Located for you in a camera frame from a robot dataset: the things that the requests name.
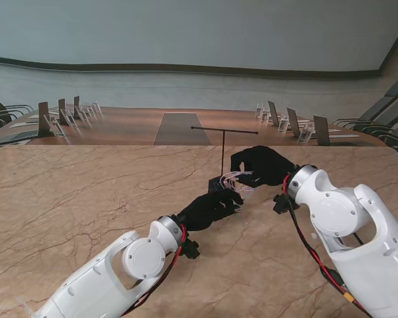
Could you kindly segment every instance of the conference room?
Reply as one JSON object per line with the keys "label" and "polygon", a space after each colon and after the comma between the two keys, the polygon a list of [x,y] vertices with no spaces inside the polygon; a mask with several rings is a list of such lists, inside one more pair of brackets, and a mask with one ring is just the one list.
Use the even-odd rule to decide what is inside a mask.
{"label": "conference room", "polygon": [[0,1],[0,317],[398,317],[398,0]]}

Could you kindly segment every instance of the white circular cap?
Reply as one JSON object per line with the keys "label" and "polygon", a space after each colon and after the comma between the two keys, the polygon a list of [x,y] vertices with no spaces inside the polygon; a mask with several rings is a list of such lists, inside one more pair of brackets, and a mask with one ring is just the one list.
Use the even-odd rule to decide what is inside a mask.
{"label": "white circular cap", "polygon": [[160,273],[165,264],[165,250],[152,238],[140,238],[124,252],[125,270],[139,280],[152,278]]}
{"label": "white circular cap", "polygon": [[312,222],[318,230],[330,237],[345,237],[358,228],[359,218],[351,211],[355,205],[343,193],[332,191],[330,197],[316,204]]}

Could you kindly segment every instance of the yellow connector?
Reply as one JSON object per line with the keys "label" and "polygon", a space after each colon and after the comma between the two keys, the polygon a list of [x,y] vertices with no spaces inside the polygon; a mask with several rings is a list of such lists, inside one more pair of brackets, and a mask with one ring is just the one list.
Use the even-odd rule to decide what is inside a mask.
{"label": "yellow connector", "polygon": [[349,293],[344,293],[343,296],[351,303],[355,300],[354,297],[352,295],[350,295]]}

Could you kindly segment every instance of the dark trim strip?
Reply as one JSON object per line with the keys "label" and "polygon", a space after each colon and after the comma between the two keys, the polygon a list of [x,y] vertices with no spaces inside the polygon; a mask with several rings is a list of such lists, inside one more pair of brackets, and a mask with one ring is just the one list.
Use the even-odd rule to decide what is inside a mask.
{"label": "dark trim strip", "polygon": [[384,71],[384,68],[386,67],[387,63],[390,61],[397,47],[398,47],[398,36],[396,38],[396,41],[393,43],[393,46],[391,46],[390,51],[385,56],[383,63],[381,63],[381,66],[379,67],[380,73]]}
{"label": "dark trim strip", "polygon": [[241,76],[262,76],[271,78],[368,78],[380,76],[398,47],[398,37],[390,48],[387,56],[378,70],[323,72],[323,71],[294,71],[294,70],[261,70],[254,68],[224,68],[219,66],[199,66],[180,64],[57,64],[0,58],[0,64],[38,68],[41,70],[76,71],[76,72],[188,72],[226,74]]}

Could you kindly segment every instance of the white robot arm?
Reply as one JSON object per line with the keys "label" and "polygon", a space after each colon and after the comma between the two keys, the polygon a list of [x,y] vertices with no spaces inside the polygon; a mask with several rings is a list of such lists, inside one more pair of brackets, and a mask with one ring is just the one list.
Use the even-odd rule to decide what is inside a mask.
{"label": "white robot arm", "polygon": [[[328,174],[303,166],[288,180],[288,195],[306,204],[311,222],[348,291],[373,318],[398,317],[398,222],[368,186],[334,187]],[[338,238],[355,233],[367,222],[374,238],[357,248]]]}
{"label": "white robot arm", "polygon": [[[74,272],[32,318],[117,318],[155,286],[164,274],[166,255],[177,252],[185,240],[183,225],[161,217],[150,225],[148,237],[127,232]],[[142,280],[127,290],[113,270],[114,256],[122,251],[125,271]]]}

